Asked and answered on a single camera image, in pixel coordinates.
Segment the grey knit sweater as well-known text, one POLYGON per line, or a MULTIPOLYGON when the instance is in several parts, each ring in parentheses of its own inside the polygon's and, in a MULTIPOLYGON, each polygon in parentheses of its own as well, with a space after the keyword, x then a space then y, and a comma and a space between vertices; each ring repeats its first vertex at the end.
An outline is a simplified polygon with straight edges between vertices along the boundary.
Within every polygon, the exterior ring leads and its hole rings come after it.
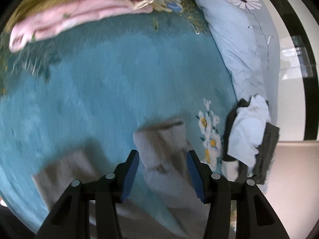
MULTIPOLYGON (((196 196, 187 169, 191 145, 185 124, 172 119, 133 134, 142 171, 135 177, 130 199, 117 206, 124 238, 202 238, 209 206, 196 196)), ((73 180, 83 183, 102 177, 92 149, 67 154, 32 176, 51 209, 73 180)))

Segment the dark grey folded garment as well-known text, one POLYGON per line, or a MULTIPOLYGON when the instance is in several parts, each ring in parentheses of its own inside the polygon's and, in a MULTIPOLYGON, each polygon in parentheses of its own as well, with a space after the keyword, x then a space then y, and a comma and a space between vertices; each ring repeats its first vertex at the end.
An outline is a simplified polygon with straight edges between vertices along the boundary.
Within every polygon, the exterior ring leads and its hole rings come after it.
POLYGON ((264 185, 267 183, 275 147, 279 140, 280 129, 277 126, 272 125, 270 121, 266 123, 263 141, 257 148, 258 154, 256 155, 256 164, 253 169, 248 168, 248 166, 227 153, 230 130, 236 116, 236 109, 238 107, 247 107, 249 102, 243 98, 240 99, 227 116, 222 146, 222 173, 229 181, 243 183, 247 179, 253 179, 257 184, 264 185))

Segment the light blue folded shirt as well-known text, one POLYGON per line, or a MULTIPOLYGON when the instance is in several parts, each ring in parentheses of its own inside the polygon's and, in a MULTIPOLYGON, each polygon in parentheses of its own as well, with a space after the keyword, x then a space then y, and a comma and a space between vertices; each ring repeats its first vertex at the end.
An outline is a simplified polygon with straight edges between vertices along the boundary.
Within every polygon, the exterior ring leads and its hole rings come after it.
POLYGON ((228 155, 253 169, 269 121, 269 108, 262 96, 252 96, 247 107, 238 107, 230 130, 228 155))

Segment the teal floral bed blanket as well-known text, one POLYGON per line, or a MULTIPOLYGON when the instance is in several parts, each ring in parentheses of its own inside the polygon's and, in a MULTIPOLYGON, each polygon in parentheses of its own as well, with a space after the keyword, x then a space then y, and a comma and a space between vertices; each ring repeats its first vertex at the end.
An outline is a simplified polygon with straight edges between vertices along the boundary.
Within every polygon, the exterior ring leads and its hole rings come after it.
POLYGON ((135 148, 134 131, 169 119, 205 157, 205 100, 216 138, 236 103, 230 74, 194 0, 181 12, 122 15, 8 50, 1 36, 1 196, 33 232, 48 209, 32 180, 82 150, 105 174, 135 148))

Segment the light blue floral quilt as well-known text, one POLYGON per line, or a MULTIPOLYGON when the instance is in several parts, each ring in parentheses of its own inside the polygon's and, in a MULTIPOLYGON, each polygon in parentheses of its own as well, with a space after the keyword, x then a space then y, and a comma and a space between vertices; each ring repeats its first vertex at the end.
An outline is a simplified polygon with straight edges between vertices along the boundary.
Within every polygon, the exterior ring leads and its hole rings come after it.
POLYGON ((238 100, 262 96, 277 123, 280 42, 262 0, 195 0, 203 11, 238 100))

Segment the pink folded blanket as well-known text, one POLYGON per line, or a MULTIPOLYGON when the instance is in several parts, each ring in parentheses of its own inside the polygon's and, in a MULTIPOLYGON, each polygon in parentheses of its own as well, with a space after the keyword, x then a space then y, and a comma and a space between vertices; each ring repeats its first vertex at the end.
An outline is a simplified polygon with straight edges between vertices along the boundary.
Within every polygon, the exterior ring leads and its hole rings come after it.
POLYGON ((18 52, 29 42, 55 37, 86 22, 152 11, 152 5, 136 10, 128 0, 78 0, 58 5, 17 23, 10 34, 9 49, 13 53, 18 52))

